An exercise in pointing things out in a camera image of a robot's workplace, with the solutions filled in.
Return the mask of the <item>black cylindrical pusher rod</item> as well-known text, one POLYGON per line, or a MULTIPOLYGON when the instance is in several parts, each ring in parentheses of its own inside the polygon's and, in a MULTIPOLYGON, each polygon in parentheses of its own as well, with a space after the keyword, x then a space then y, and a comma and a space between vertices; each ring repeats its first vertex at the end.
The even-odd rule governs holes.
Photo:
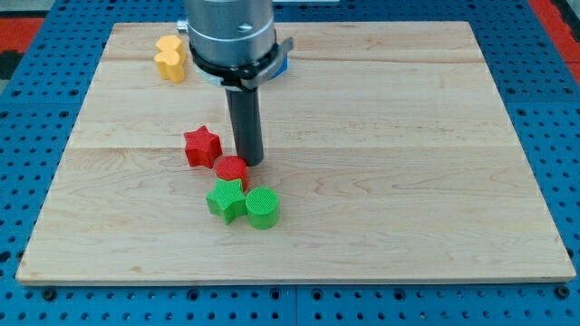
POLYGON ((226 90, 226 96, 237 155, 249 167, 258 166, 264 159, 264 147, 257 89, 226 90))

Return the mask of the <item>blue block behind arm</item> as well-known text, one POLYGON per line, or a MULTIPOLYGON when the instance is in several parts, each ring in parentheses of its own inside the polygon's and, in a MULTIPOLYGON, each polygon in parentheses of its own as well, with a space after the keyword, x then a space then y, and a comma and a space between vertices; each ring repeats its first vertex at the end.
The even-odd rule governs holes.
POLYGON ((275 74, 272 76, 272 80, 276 79, 279 75, 281 75, 282 73, 286 72, 288 69, 288 57, 286 56, 284 58, 284 60, 282 61, 282 64, 280 65, 280 67, 277 69, 277 71, 275 72, 275 74))

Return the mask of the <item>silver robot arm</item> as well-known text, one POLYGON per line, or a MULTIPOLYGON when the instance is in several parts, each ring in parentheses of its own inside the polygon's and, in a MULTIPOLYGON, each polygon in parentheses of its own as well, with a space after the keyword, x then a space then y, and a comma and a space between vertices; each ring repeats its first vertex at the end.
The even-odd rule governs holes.
POLYGON ((225 89, 236 153, 254 167, 264 159, 259 87, 275 77, 294 49, 277 40, 271 0, 185 0, 186 21, 197 72, 225 89))

